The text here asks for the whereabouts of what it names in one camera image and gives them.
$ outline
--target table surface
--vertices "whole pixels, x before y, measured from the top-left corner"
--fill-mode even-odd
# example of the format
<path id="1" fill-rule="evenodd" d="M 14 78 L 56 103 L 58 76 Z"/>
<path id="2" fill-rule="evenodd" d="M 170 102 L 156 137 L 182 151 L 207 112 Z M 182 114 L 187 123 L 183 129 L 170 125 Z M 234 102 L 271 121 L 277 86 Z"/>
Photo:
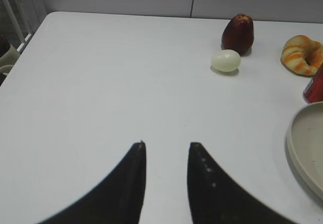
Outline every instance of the table surface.
<path id="1" fill-rule="evenodd" d="M 280 62 L 284 43 L 323 24 L 254 22 L 239 72 L 210 70 L 228 20 L 56 12 L 0 88 L 0 223 L 35 223 L 147 145 L 140 223 L 192 223 L 189 143 L 201 142 L 243 188 L 298 223 L 323 208 L 300 186 L 285 134 L 309 79 Z"/>

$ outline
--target apple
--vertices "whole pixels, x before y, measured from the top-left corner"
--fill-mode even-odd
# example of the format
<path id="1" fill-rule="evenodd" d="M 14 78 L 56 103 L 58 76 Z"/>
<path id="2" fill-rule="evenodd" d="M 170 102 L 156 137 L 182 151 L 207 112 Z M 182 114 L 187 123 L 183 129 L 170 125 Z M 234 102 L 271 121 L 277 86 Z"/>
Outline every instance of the apple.
<path id="1" fill-rule="evenodd" d="M 245 54 L 254 41 L 253 21 L 250 16 L 238 14 L 228 23 L 222 34 L 222 48 Z"/>

